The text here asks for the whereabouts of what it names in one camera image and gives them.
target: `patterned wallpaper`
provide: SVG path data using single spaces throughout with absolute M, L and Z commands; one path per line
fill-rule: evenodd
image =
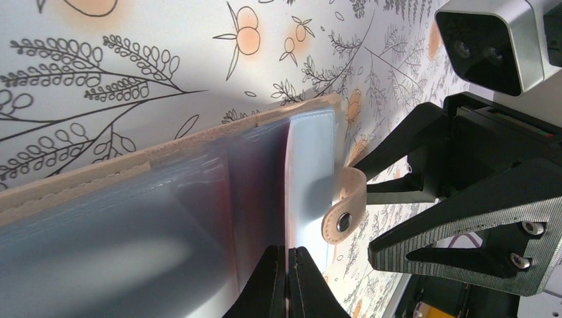
M 468 89 L 433 21 L 444 2 L 2 0 L 0 191 L 332 92 L 353 161 Z M 380 317 L 398 279 L 369 270 L 366 242 L 421 210 L 369 207 L 337 247 L 326 277 L 353 317 Z

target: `black plant illustration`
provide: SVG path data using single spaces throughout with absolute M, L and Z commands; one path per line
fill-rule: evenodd
M 336 92 L 342 96 L 348 94 L 347 86 L 351 84 L 353 76 L 356 74 L 352 66 L 353 60 L 357 52 L 363 47 L 363 42 L 372 26 L 374 15 L 371 18 L 370 24 L 365 31 L 363 38 L 359 39 L 356 35 L 349 41 L 344 41 L 341 36 L 335 36 L 332 32 L 329 35 L 332 47 L 334 47 L 333 54 L 338 54 L 340 58 L 348 57 L 347 63 L 342 66 L 332 66 L 331 68 L 317 68 L 312 56 L 306 58 L 303 63 L 302 72 L 304 77 L 303 83 L 310 81 L 312 84 L 312 91 L 314 97 L 327 95 Z M 285 82 L 274 83 L 273 88 L 276 90 L 271 94 L 271 98 L 282 99 L 281 105 L 289 103 L 297 103 L 307 98 L 305 91 L 296 93 L 294 86 L 286 80 Z
M 259 114 L 260 111 L 255 110 L 252 111 L 250 115 Z M 221 121 L 223 124 L 232 123 L 233 121 L 238 121 L 242 118 L 248 117 L 248 113 L 238 112 L 236 109 L 232 109 L 231 111 L 226 112 L 223 120 Z
M 355 17 L 361 19 L 365 16 L 365 3 L 370 2 L 370 0 L 349 0 L 353 7 L 353 12 Z
M 59 174 L 88 150 L 95 158 L 93 162 L 134 152 L 137 146 L 133 140 L 123 136 L 116 127 L 120 118 L 150 101 L 201 92 L 183 90 L 172 81 L 180 65 L 178 56 L 118 35 L 104 36 L 103 46 L 74 39 L 24 38 L 10 41 L 10 47 L 17 54 L 38 59 L 39 63 L 0 76 L 6 87 L 0 91 L 0 121 L 18 124 L 21 128 L 16 133 L 0 136 L 0 143 L 31 133 L 39 134 L 39 137 L 35 143 L 23 147 L 6 163 L 0 164 L 0 188 L 8 188 L 8 180 L 16 180 L 31 171 L 45 171 L 43 176 L 46 177 Z M 137 74 L 106 69 L 103 47 L 132 62 Z M 84 87 L 84 98 L 106 106 L 68 117 L 33 119 L 29 115 L 26 117 L 25 114 L 30 113 L 22 110 L 33 107 L 35 98 L 27 93 L 15 95 L 12 92 L 28 86 Z M 153 92 L 157 87 L 167 88 L 167 93 Z M 91 116 L 109 111 L 114 115 L 105 126 L 86 129 Z M 198 117 L 190 117 L 191 121 L 186 122 L 176 137 L 184 136 Z
M 191 131 L 191 129 L 195 126 L 197 120 L 199 120 L 199 115 L 193 115 L 190 118 L 188 118 L 188 120 L 182 125 L 180 130 L 178 130 L 174 139 L 179 139 L 186 136 Z
M 281 106 L 299 103 L 306 99 L 305 91 L 303 90 L 300 93 L 297 93 L 295 87 L 293 84 L 289 83 L 288 79 L 285 79 L 285 82 L 281 81 L 280 83 L 273 84 L 273 88 L 277 89 L 277 91 L 271 94 L 271 97 L 282 98 Z
M 388 27 L 381 53 L 375 53 L 369 48 L 365 49 L 371 53 L 372 58 L 389 66 L 387 79 L 391 83 L 393 101 L 396 106 L 405 105 L 403 110 L 404 115 L 407 115 L 422 102 L 423 89 L 427 83 L 427 78 L 420 74 L 422 54 L 425 52 L 425 37 L 417 36 L 413 44 L 410 44 L 404 36 L 398 34 L 398 29 L 391 25 Z M 390 61 L 384 57 L 387 52 L 392 52 Z M 408 71 L 402 70 L 404 67 L 408 67 L 410 75 L 407 74 Z
M 421 24 L 423 17 L 431 16 L 431 5 L 433 0 L 384 0 L 385 11 L 392 11 L 397 15 L 402 15 L 404 21 L 408 20 L 409 23 L 415 23 L 416 19 Z

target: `orange fruit illustration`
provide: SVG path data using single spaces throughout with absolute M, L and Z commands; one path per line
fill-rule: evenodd
M 361 305 L 363 304 L 363 300 L 360 299 L 357 305 L 355 306 L 355 310 L 353 311 L 353 318 L 359 317 L 359 313 L 361 312 Z
M 238 29 L 258 27 L 258 16 L 250 7 L 241 7 L 238 10 L 236 20 L 238 22 Z
M 437 56 L 437 52 L 439 48 L 443 44 L 443 40 L 441 39 L 441 34 L 439 33 L 439 27 L 437 27 L 437 23 L 433 22 L 431 24 L 431 31 L 429 32 L 429 44 L 427 46 L 427 57 L 430 60 L 434 59 Z
M 353 166 L 359 160 L 361 160 L 361 159 L 363 159 L 363 157 L 365 157 L 366 151 L 367 151 L 367 146 L 368 146 L 367 140 L 361 139 L 355 145 L 355 147 L 353 147 L 353 151 L 351 152 L 351 155 L 349 156 L 348 166 Z
M 109 14 L 118 0 L 64 0 L 69 6 L 75 10 L 92 17 L 103 17 Z
M 304 41 L 304 38 L 306 37 L 306 30 L 304 29 L 304 25 L 298 25 L 295 33 L 299 42 Z
M 355 89 L 351 94 L 351 98 L 348 101 L 347 106 L 347 120 L 348 121 L 355 121 L 357 115 L 361 111 L 361 91 L 359 89 Z
M 238 31 L 236 42 L 242 54 L 251 55 L 258 52 L 260 48 L 260 34 L 251 27 L 241 28 Z
M 285 52 L 291 53 L 295 50 L 295 41 L 292 38 L 287 38 L 285 40 Z

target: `leaf branch drawing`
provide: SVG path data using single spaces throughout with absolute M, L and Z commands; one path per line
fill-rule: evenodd
M 418 18 L 418 7 L 421 2 L 420 8 L 420 15 Z M 416 19 L 418 19 L 419 23 L 422 23 L 424 15 L 427 15 L 427 18 L 431 16 L 431 4 L 433 0 L 385 0 L 384 1 L 384 11 L 392 11 L 397 15 L 402 16 L 402 20 L 408 22 L 410 24 L 415 23 Z
M 343 53 L 345 55 L 351 52 L 351 55 L 349 55 L 349 59 L 344 66 L 339 66 L 339 67 L 333 66 L 331 69 L 322 68 L 318 70 L 316 68 L 312 56 L 308 56 L 306 58 L 306 62 L 304 62 L 303 64 L 304 68 L 302 68 L 302 72 L 304 73 L 302 82 L 306 83 L 307 81 L 311 81 L 312 89 L 315 93 L 314 97 L 326 95 L 328 93 L 331 93 L 332 91 L 335 91 L 341 95 L 347 94 L 346 85 L 351 82 L 351 79 L 355 74 L 355 71 L 351 64 L 353 63 L 353 60 L 355 59 L 357 52 L 359 52 L 361 47 L 363 47 L 363 43 L 365 42 L 367 34 L 369 33 L 373 20 L 374 20 L 374 12 L 369 22 L 369 26 L 365 31 L 365 35 L 360 40 L 343 42 L 340 41 L 339 38 L 335 40 L 334 39 L 335 37 L 331 36 L 331 40 L 333 41 L 332 45 L 333 46 L 335 45 L 334 54 L 340 52 L 340 54 Z M 335 86 L 336 81 L 338 80 L 341 81 L 339 85 Z M 289 83 L 288 85 L 285 85 L 285 87 L 277 83 L 273 84 L 273 87 L 277 90 L 271 95 L 271 97 L 282 98 L 283 99 L 282 105 L 286 105 L 288 103 L 297 103 L 307 98 L 304 92 L 299 94 L 298 96 L 296 96 L 295 94 L 290 94 L 289 91 L 286 89 L 287 86 L 292 87 L 292 84 Z
M 401 60 L 406 54 L 406 45 L 408 45 L 406 36 L 398 34 L 396 25 L 390 25 L 384 36 L 384 50 L 380 55 L 384 55 L 391 50 L 393 59 Z
M 260 111 L 255 110 L 252 111 L 251 115 L 255 115 L 255 114 L 259 114 Z M 236 111 L 236 109 L 232 109 L 231 111 L 226 112 L 225 116 L 223 117 L 222 123 L 223 124 L 227 124 L 227 123 L 232 123 L 233 121 L 238 121 L 242 118 L 246 118 L 248 117 L 248 113 L 243 113 L 243 112 L 238 112 Z
M 109 136 L 109 147 L 106 147 L 106 149 L 108 149 L 108 152 L 106 155 L 102 156 L 101 158 L 98 158 L 97 160 L 94 160 L 92 163 L 96 163 L 96 162 L 100 162 L 102 160 L 107 160 L 111 157 L 111 151 L 113 150 L 113 125 L 115 124 L 115 122 L 117 122 L 121 117 L 125 116 L 125 114 L 127 114 L 129 111 L 132 111 L 133 109 L 135 109 L 136 107 L 138 107 L 139 105 L 142 105 L 144 103 L 146 103 L 147 101 L 139 101 L 136 102 L 134 105 L 131 105 L 129 108 L 127 108 L 125 111 L 123 111 L 121 114 L 117 115 L 109 124 L 107 124 L 107 126 L 105 126 L 105 128 L 103 128 L 99 134 L 97 134 L 97 136 L 92 140 L 91 143 L 87 144 L 83 149 L 80 150 L 80 152 L 78 153 L 77 156 L 73 157 L 71 160 L 68 160 L 66 163 L 64 163 L 62 166 L 60 166 L 58 169 L 54 170 L 51 174 L 49 174 L 47 176 L 51 177 L 51 176 L 55 176 L 57 174 L 60 174 L 60 172 L 66 168 L 68 165 L 70 165 L 72 162 L 74 162 L 77 158 L 79 158 L 82 154 L 84 154 L 88 149 L 90 149 L 94 144 L 97 143 L 97 141 L 104 135 L 104 133 L 106 131 L 110 131 L 110 136 Z M 99 145 L 96 145 L 96 147 L 94 148 L 94 154 L 96 153 L 96 149 L 98 149 Z
M 401 71 L 400 69 L 398 69 L 396 66 L 392 65 L 391 63 L 387 62 L 380 54 L 374 53 L 373 51 L 369 50 L 368 48 L 365 48 L 365 50 L 369 51 L 369 53 L 371 53 L 371 55 L 373 55 L 374 57 L 378 58 L 379 60 L 383 61 L 385 64 L 387 64 L 388 66 L 390 66 L 392 72 L 398 72 L 400 74 L 402 74 L 405 78 L 409 79 L 410 81 L 412 81 L 412 83 L 416 84 L 420 89 L 420 85 L 419 83 L 411 78 L 408 74 L 404 73 L 403 71 Z
M 339 58 L 342 58 L 345 55 L 347 55 L 348 58 L 351 58 L 351 56 L 356 53 L 363 43 L 356 35 L 353 36 L 351 41 L 344 42 L 341 35 L 338 35 L 336 38 L 333 31 L 330 35 L 328 35 L 328 38 L 330 39 L 332 47 L 334 47 L 333 54 L 339 54 Z
M 289 83 L 286 79 L 285 82 L 273 84 L 273 88 L 277 89 L 276 92 L 271 94 L 271 98 L 282 98 L 281 106 L 285 106 L 290 103 L 299 103 L 306 99 L 306 93 L 303 90 L 301 93 L 297 94 L 295 87 Z
M 59 174 L 92 147 L 93 154 L 98 156 L 94 162 L 134 152 L 137 149 L 135 143 L 119 133 L 116 127 L 116 122 L 121 117 L 151 101 L 205 91 L 184 90 L 172 81 L 174 73 L 179 68 L 180 58 L 171 55 L 168 50 L 161 50 L 155 46 L 141 46 L 118 35 L 104 36 L 103 46 L 133 62 L 139 73 L 123 74 L 106 70 L 102 66 L 103 47 L 92 46 L 87 42 L 63 38 L 10 41 L 10 47 L 14 48 L 17 54 L 48 60 L 48 62 L 0 76 L 0 81 L 6 87 L 0 90 L 0 121 L 35 124 L 22 125 L 23 130 L 2 136 L 0 142 L 30 133 L 39 134 L 35 144 L 26 146 L 16 156 L 8 158 L 6 164 L 0 164 L 2 181 L 0 187 L 8 188 L 9 183 L 6 180 L 15 180 L 20 175 L 39 171 L 45 167 L 54 169 L 48 176 Z M 15 95 L 10 90 L 11 87 L 55 85 L 87 87 L 84 98 L 102 103 L 114 102 L 114 104 L 63 118 L 34 119 L 22 115 L 29 112 L 21 110 L 33 107 L 35 98 L 27 93 Z M 174 91 L 153 95 L 153 88 L 158 86 L 168 87 Z M 119 109 L 122 111 L 119 111 L 118 115 L 98 133 L 86 132 L 84 123 L 91 115 Z M 199 115 L 195 115 L 192 118 L 196 121 L 198 117 Z M 192 127 L 193 125 L 189 127 L 184 125 L 183 130 L 180 129 L 178 134 L 183 136 Z M 54 136 L 50 135 L 51 129 L 57 129 Z M 100 142 L 106 135 L 108 139 Z
M 172 82 L 174 73 L 180 67 L 180 58 L 172 56 L 170 51 L 153 46 L 142 46 L 137 42 L 131 42 L 128 38 L 121 38 L 119 35 L 103 37 L 103 45 L 112 49 L 115 53 L 129 60 L 140 68 L 143 75 L 152 76 L 156 81 L 167 81 L 170 85 L 182 91 Z
M 367 95 L 369 96 L 369 103 L 371 107 L 376 107 L 373 113 L 375 122 L 379 122 L 382 119 L 382 108 L 387 102 L 386 98 L 386 88 L 381 88 L 381 80 L 374 71 L 374 60 L 371 56 L 370 72 L 365 78 L 365 83 L 369 84 L 367 89 Z
M 74 161 L 93 142 L 87 137 L 84 126 L 72 123 L 67 129 L 58 129 L 54 136 L 40 137 L 35 144 L 26 146 L 6 164 L 0 165 L 0 180 L 15 179 L 19 175 L 39 171 L 44 166 L 53 167 L 59 162 Z

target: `floral line drawing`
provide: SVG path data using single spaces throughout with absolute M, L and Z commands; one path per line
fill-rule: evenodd
M 281 81 L 280 83 L 274 83 L 273 88 L 277 89 L 277 91 L 271 94 L 271 98 L 282 98 L 283 101 L 281 102 L 281 106 L 289 103 L 299 103 L 301 101 L 305 101 L 306 99 L 304 89 L 301 93 L 297 94 L 295 87 L 293 84 L 289 83 L 288 79 L 286 79 L 285 82 Z
M 343 58 L 344 55 L 347 54 L 348 58 L 351 58 L 353 54 L 361 47 L 362 41 L 357 38 L 357 35 L 354 35 L 351 41 L 344 42 L 341 38 L 341 35 L 338 35 L 337 38 L 332 31 L 330 35 L 328 35 L 332 47 L 334 47 L 333 54 L 339 54 L 339 58 Z
M 250 115 L 255 115 L 259 113 L 260 111 L 256 110 L 256 111 L 252 111 Z M 238 121 L 246 117 L 248 117 L 247 113 L 242 113 L 242 112 L 238 113 L 236 109 L 233 109 L 231 111 L 226 112 L 225 116 L 223 117 L 222 123 L 223 124 L 232 123 L 233 121 Z
M 237 13 L 234 12 L 230 3 L 227 2 L 234 29 L 236 33 L 225 33 L 214 36 L 213 39 L 218 40 L 235 40 L 236 46 L 230 62 L 227 81 L 232 76 L 234 69 L 238 63 L 240 53 L 244 55 L 252 55 L 259 51 L 261 37 L 258 32 L 259 19 L 254 9 L 250 7 L 241 7 Z
M 285 52 L 283 54 L 281 54 L 281 57 L 279 57 L 279 62 L 284 60 L 287 56 L 290 56 L 291 59 L 293 59 L 293 62 L 295 63 L 295 66 L 298 66 L 297 58 L 295 57 L 295 54 L 293 53 L 293 51 L 295 50 L 295 41 L 293 40 L 293 38 L 287 38 L 285 40 L 284 47 L 285 47 Z
M 365 4 L 367 1 L 370 0 L 350 0 L 353 8 L 353 12 L 355 14 L 355 18 L 361 19 L 365 16 Z
M 136 144 L 115 126 L 121 117 L 151 101 L 205 91 L 186 91 L 172 81 L 180 59 L 167 50 L 141 46 L 117 35 L 104 36 L 103 46 L 128 59 L 142 75 L 106 70 L 103 67 L 104 49 L 88 42 L 63 38 L 10 41 L 10 47 L 17 54 L 48 62 L 0 76 L 6 87 L 0 90 L 0 122 L 25 123 L 23 130 L 0 137 L 0 142 L 31 133 L 39 134 L 36 143 L 24 147 L 16 156 L 8 158 L 5 164 L 0 164 L 1 187 L 8 188 L 7 180 L 16 180 L 19 175 L 31 171 L 50 168 L 53 171 L 47 172 L 46 177 L 59 174 L 90 149 L 96 157 L 93 163 L 134 152 Z M 26 118 L 21 115 L 22 110 L 35 107 L 35 98 L 27 93 L 15 96 L 10 88 L 28 86 L 85 87 L 84 98 L 100 103 L 116 103 L 58 119 Z M 155 87 L 167 87 L 174 92 L 152 94 Z M 117 114 L 99 132 L 85 128 L 88 118 L 106 111 L 116 111 Z
M 308 23 L 310 23 L 310 21 L 312 21 L 312 19 L 308 19 L 305 21 L 301 21 L 301 19 L 297 17 L 292 17 L 292 19 L 293 21 L 295 21 L 295 23 L 297 23 L 297 27 L 295 29 L 295 38 L 298 42 L 303 42 L 306 39 L 306 34 L 310 34 L 313 38 L 316 37 L 314 35 L 314 32 L 312 32 L 310 27 L 307 25 Z M 295 50 L 295 40 L 292 37 L 289 36 L 285 39 L 284 49 L 285 52 L 283 52 L 283 54 L 281 54 L 281 57 L 279 57 L 279 62 L 290 56 L 295 63 L 295 66 L 298 66 L 297 58 L 293 53 L 293 51 Z
M 369 33 L 373 20 L 374 20 L 374 12 L 363 38 L 359 40 L 356 39 L 357 36 L 355 36 L 352 42 L 347 42 L 347 44 L 352 43 L 353 47 L 343 46 L 342 44 L 344 42 L 340 40 L 339 37 L 337 40 L 335 39 L 335 36 L 330 37 L 330 41 L 332 41 L 332 46 L 342 47 L 342 49 L 340 50 L 335 49 L 334 54 L 338 52 L 343 52 L 344 54 L 348 54 L 349 59 L 344 66 L 339 66 L 339 67 L 334 66 L 331 70 L 330 69 L 317 70 L 312 56 L 308 56 L 306 58 L 306 62 L 303 63 L 304 68 L 302 68 L 302 72 L 304 73 L 302 82 L 306 83 L 307 81 L 311 81 L 312 89 L 313 92 L 315 93 L 312 98 L 326 95 L 333 91 L 340 95 L 347 95 L 347 85 L 352 84 L 352 78 L 353 75 L 355 75 L 355 70 L 353 69 L 351 64 L 353 63 L 353 60 L 355 59 L 357 52 L 363 46 L 363 42 L 365 41 L 367 34 Z M 288 81 L 285 81 L 285 84 L 281 82 L 281 85 L 274 83 L 273 88 L 276 89 L 276 91 L 271 94 L 271 98 L 274 99 L 281 98 L 282 99 L 281 106 L 290 103 L 297 103 L 299 101 L 303 101 L 308 98 L 304 90 L 301 93 L 297 94 L 293 85 L 288 83 Z
M 409 66 L 410 71 L 413 76 L 419 75 L 419 70 L 421 67 L 421 56 L 425 51 L 423 44 L 425 42 L 424 38 L 416 40 L 414 45 L 411 47 L 411 52 L 406 55 L 406 45 L 407 43 L 401 42 L 400 36 L 396 35 L 396 29 L 392 26 L 389 28 L 389 33 L 386 37 L 386 45 L 381 54 L 373 52 L 371 49 L 365 47 L 372 58 L 377 58 L 381 62 L 387 64 L 389 69 L 388 79 L 391 81 L 392 89 L 395 96 L 395 101 L 402 101 L 406 104 L 404 109 L 405 112 L 409 113 L 417 104 L 421 103 L 421 94 L 423 87 L 427 83 L 426 79 L 416 80 L 412 76 L 409 76 L 401 70 L 402 66 Z M 383 55 L 389 51 L 393 52 L 393 61 L 402 61 L 398 66 L 393 65 L 393 63 L 386 60 Z M 397 74 L 400 74 L 404 79 L 399 80 Z M 382 93 L 383 91 L 377 88 L 377 82 L 374 81 L 374 87 L 371 93 L 373 94 L 374 101 L 376 104 L 377 98 L 379 102 L 382 102 L 384 94 L 377 96 L 377 93 Z
M 423 16 L 427 15 L 429 18 L 432 14 L 431 5 L 433 0 L 384 0 L 384 11 L 391 11 L 394 9 L 396 14 L 402 14 L 402 20 L 411 23 L 416 22 L 417 12 L 418 12 L 418 5 L 421 2 L 420 7 L 420 24 L 422 23 Z
M 296 27 L 296 30 L 295 30 L 295 37 L 296 37 L 297 41 L 303 42 L 306 39 L 306 34 L 310 34 L 313 38 L 316 37 L 314 35 L 314 32 L 312 32 L 310 27 L 307 25 L 308 23 L 310 23 L 310 21 L 312 21 L 312 19 L 307 19 L 307 20 L 304 20 L 304 21 L 301 21 L 297 17 L 292 17 L 292 19 L 293 19 L 293 21 L 295 21 L 297 23 L 297 27 Z

